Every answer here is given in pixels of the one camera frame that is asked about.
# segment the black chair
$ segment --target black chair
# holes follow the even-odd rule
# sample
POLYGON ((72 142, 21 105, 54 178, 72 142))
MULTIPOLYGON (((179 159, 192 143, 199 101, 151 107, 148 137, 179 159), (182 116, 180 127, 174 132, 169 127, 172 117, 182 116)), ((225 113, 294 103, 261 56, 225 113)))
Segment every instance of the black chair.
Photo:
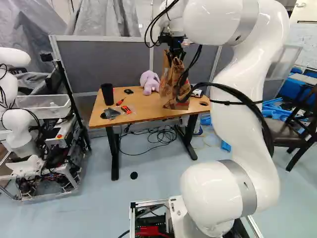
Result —
POLYGON ((265 118, 274 140, 274 146, 289 147, 287 153, 292 153, 296 148, 296 152, 292 160, 286 167, 287 171, 291 171, 301 156, 317 141, 317 86, 315 85, 307 96, 301 101, 294 101, 296 108, 285 122, 271 118, 265 118), (313 106, 309 106, 307 101, 315 95, 313 106), (304 111, 304 115, 296 116, 299 110, 304 111), (309 125, 305 125, 301 120, 309 119, 309 125))

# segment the white tray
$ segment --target white tray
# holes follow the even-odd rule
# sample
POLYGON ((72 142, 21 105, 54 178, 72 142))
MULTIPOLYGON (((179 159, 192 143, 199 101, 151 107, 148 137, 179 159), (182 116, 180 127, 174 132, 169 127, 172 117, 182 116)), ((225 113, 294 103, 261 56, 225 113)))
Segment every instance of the white tray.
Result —
POLYGON ((67 94, 17 96, 15 103, 18 108, 33 112, 38 119, 64 118, 71 106, 67 94))

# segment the wooden table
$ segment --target wooden table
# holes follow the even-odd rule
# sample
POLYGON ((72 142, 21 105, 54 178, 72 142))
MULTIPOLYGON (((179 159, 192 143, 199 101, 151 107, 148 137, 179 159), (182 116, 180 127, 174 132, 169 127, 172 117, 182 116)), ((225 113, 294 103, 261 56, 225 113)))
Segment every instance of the wooden table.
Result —
POLYGON ((89 128, 105 127, 108 135, 109 146, 112 154, 111 179, 119 179, 119 134, 115 134, 113 126, 130 124, 142 121, 162 120, 168 118, 176 118, 184 115, 190 115, 188 124, 185 128, 185 134, 176 126, 175 129, 180 136, 185 148, 187 149, 192 160, 197 159, 197 155, 191 146, 190 142, 193 137, 193 132, 200 113, 210 111, 209 99, 206 96, 202 98, 190 98, 190 106, 188 110, 170 110, 162 108, 162 101, 158 93, 153 92, 149 96, 143 95, 143 88, 140 86, 121 87, 114 89, 114 103, 125 98, 122 105, 130 107, 134 113, 119 115, 113 120, 102 119, 100 115, 104 109, 108 108, 105 105, 104 97, 101 89, 99 89, 95 105, 90 116, 89 128), (133 94, 126 94, 125 89, 131 89, 133 94))

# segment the light blue floor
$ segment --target light blue floor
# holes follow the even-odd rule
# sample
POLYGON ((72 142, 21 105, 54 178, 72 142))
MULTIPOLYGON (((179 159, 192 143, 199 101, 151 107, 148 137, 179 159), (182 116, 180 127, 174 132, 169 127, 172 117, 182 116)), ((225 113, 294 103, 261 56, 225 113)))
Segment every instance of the light blue floor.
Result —
MULTIPOLYGON (((22 204, 0 195, 0 237, 117 238, 129 229, 130 201, 179 195, 179 178, 187 167, 230 158, 229 153, 207 146, 203 140, 206 137, 196 137, 192 143, 197 162, 189 158, 178 140, 138 157, 121 155, 120 179, 111 181, 107 138, 93 139, 81 194, 36 204, 22 204), (133 171, 139 174, 136 180, 130 179, 133 171)), ((121 149, 138 153, 147 146, 151 145, 145 135, 129 135, 123 138, 121 149)), ((311 148, 288 173, 284 168, 291 156, 285 148, 275 149, 281 198, 277 206, 254 215, 265 238, 316 237, 316 151, 316 147, 311 148)))

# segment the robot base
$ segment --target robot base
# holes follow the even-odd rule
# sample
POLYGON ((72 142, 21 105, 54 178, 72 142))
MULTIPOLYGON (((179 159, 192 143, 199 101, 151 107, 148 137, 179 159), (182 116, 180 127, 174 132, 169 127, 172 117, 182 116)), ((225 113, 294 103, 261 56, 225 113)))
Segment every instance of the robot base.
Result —
MULTIPOLYGON (((204 234, 195 224, 193 219, 187 213, 182 196, 174 196, 169 198, 169 206, 171 207, 170 214, 172 218, 175 238, 211 238, 204 234)), ((228 221, 215 226, 215 232, 219 230, 227 233, 233 226, 234 221, 228 221)))
MULTIPOLYGON (((130 238, 137 236, 151 237, 155 235, 171 238, 209 238, 196 228, 195 223, 187 214, 182 196, 174 196, 169 199, 154 201, 131 202, 129 217, 130 238), (158 212, 161 211, 161 213, 163 209, 164 215, 149 216, 157 209, 158 212)), ((236 219, 232 229, 222 238, 250 237, 263 238, 253 218, 248 216, 236 219)))

